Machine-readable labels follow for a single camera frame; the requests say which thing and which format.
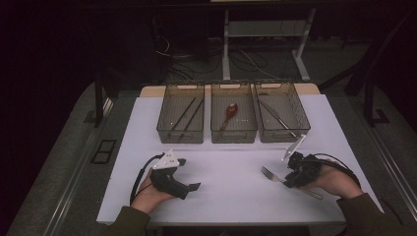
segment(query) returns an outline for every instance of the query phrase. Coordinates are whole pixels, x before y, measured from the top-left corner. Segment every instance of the spoon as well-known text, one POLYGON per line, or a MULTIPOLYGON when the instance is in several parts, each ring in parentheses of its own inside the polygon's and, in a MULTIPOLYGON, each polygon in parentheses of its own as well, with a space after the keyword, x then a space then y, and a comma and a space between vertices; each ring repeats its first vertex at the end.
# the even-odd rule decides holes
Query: spoon
POLYGON ((224 131, 226 129, 227 122, 235 116, 237 113, 237 104, 236 103, 230 103, 229 106, 227 106, 226 109, 226 118, 224 119, 223 124, 221 125, 220 131, 224 131))

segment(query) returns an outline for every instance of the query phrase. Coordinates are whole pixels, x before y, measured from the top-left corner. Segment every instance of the metal fork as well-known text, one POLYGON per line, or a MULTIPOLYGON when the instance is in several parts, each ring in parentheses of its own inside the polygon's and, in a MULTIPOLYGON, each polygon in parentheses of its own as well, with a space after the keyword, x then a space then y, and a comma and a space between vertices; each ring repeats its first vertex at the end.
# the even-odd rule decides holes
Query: metal fork
MULTIPOLYGON (((270 172, 268 169, 266 169, 264 166, 261 168, 261 171, 262 171, 262 173, 265 175, 265 176, 267 176, 267 178, 269 178, 271 181, 273 181, 273 182, 281 182, 281 183, 283 183, 285 180, 283 180, 283 179, 280 179, 278 176, 276 176, 275 174, 273 174, 272 172, 270 172)), ((296 190, 299 190, 299 191, 301 191, 301 192, 303 192, 304 194, 306 194, 306 195, 309 195, 309 196, 311 196, 311 197, 313 197, 313 198, 315 198, 315 199, 318 199, 318 200, 322 200, 323 199, 323 196, 322 195, 320 195, 320 194, 317 194, 317 193, 315 193, 315 192, 312 192, 312 191, 310 191, 310 190, 303 190, 303 189, 299 189, 299 188, 297 188, 297 187, 294 187, 293 189, 296 189, 296 190)))

